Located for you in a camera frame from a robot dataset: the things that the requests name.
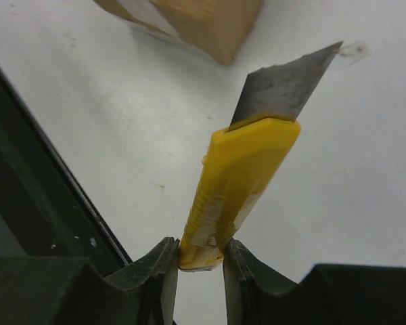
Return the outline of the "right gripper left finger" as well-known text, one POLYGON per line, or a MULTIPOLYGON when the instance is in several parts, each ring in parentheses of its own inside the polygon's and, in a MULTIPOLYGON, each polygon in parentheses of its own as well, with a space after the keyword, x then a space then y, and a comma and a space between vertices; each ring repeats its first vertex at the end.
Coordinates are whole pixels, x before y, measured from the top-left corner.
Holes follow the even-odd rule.
POLYGON ((83 257, 0 257, 0 324, 172 324, 178 246, 106 277, 83 257))

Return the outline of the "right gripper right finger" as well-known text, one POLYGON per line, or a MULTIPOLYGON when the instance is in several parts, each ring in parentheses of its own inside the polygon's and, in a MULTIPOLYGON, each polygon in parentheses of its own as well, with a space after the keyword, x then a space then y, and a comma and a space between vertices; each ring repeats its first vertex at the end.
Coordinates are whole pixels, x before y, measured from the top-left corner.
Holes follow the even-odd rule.
POLYGON ((228 324, 406 324, 406 267, 317 264, 295 283, 231 240, 228 324))

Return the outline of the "yellow utility knife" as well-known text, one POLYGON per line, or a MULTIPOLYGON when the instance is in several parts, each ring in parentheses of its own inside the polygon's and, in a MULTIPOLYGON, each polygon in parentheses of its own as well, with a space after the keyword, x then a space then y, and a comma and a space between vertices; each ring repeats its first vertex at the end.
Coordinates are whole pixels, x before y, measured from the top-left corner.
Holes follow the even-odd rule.
POLYGON ((233 118, 213 133, 179 247, 179 268, 211 270, 270 184, 301 127, 297 119, 341 43, 247 75, 233 118))

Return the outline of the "brown cardboard express box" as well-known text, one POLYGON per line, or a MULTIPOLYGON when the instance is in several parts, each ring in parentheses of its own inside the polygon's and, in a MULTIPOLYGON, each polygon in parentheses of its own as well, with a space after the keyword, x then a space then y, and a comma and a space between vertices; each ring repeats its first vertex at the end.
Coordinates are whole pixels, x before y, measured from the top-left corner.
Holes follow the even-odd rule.
POLYGON ((230 66, 260 14, 256 1, 96 1, 135 30, 230 66))

